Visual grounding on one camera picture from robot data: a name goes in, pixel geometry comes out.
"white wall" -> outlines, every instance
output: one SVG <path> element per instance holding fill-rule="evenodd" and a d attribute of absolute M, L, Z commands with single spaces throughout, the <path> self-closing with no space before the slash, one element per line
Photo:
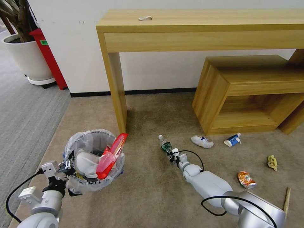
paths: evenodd
<path fill-rule="evenodd" d="M 71 93 L 109 91 L 96 23 L 108 9 L 304 8 L 303 0 L 28 0 Z M 121 53 L 125 90 L 196 87 L 206 56 L 293 50 Z"/>

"yellow toy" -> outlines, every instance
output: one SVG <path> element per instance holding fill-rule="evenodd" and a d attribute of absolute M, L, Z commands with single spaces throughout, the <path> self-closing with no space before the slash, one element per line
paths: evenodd
<path fill-rule="evenodd" d="M 278 162 L 274 155 L 269 155 L 267 159 L 267 164 L 270 168 L 273 168 L 275 171 L 278 171 Z"/>

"clear plastic bag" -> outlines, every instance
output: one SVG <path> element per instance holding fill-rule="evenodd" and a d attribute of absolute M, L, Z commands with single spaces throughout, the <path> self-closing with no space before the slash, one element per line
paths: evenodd
<path fill-rule="evenodd" d="M 64 161 L 68 159 L 73 151 L 76 152 L 80 148 L 100 156 L 108 145 L 111 146 L 113 144 L 115 139 L 116 137 L 105 129 L 78 132 L 69 139 L 65 146 L 63 153 Z M 121 152 L 116 160 L 116 167 L 109 172 L 105 179 L 88 179 L 80 174 L 74 174 L 69 176 L 66 187 L 74 194 L 101 190 L 123 172 L 124 161 L 125 155 Z"/>

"trash can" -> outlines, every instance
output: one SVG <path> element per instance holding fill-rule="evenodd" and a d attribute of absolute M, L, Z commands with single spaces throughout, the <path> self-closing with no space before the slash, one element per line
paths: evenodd
<path fill-rule="evenodd" d="M 115 139 L 116 137 L 105 129 L 78 132 L 69 139 L 65 146 L 63 153 L 64 161 L 70 159 L 71 155 L 79 149 L 101 156 L 106 146 L 111 146 Z M 123 172 L 124 161 L 125 155 L 123 151 L 121 151 L 116 160 L 116 167 L 110 171 L 105 179 L 87 178 L 76 172 L 72 176 L 69 176 L 66 187 L 74 194 L 84 194 L 86 192 L 101 190 L 112 183 L 112 181 Z"/>

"gray carpet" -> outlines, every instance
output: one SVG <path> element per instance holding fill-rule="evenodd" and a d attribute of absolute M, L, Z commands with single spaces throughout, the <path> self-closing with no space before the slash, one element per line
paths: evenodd
<path fill-rule="evenodd" d="M 8 35 L 2 32 L 0 39 Z M 30 84 L 1 43 L 0 80 L 0 226 L 8 227 L 6 197 L 36 171 L 71 97 L 57 85 L 43 89 Z M 13 212 L 20 191 L 11 198 Z"/>

